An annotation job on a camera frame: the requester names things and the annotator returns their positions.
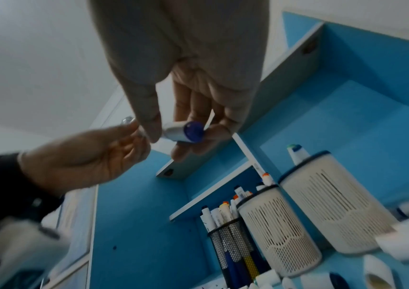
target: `hand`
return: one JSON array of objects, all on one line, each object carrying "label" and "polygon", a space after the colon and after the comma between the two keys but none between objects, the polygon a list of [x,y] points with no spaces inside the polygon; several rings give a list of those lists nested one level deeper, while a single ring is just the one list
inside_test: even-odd
[{"label": "hand", "polygon": [[57,196],[122,175],[151,151],[146,138],[135,136],[137,122],[90,130],[19,155],[23,173]]},{"label": "hand", "polygon": [[202,154],[244,123],[260,83],[269,25],[267,0],[89,0],[111,70],[151,142],[162,133],[155,84],[171,72],[174,120],[206,123]]}]

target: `black sleeve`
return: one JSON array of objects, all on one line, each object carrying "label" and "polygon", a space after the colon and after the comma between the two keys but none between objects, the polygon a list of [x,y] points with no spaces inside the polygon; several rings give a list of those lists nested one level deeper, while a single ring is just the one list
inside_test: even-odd
[{"label": "black sleeve", "polygon": [[0,220],[11,216],[40,222],[63,203],[63,198],[33,184],[22,173],[17,156],[0,156]]}]

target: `ceiling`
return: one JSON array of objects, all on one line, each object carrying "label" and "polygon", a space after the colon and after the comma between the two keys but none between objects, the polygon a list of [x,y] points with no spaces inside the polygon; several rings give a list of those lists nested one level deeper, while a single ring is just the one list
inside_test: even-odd
[{"label": "ceiling", "polygon": [[116,88],[85,0],[0,0],[0,125],[89,128]]}]

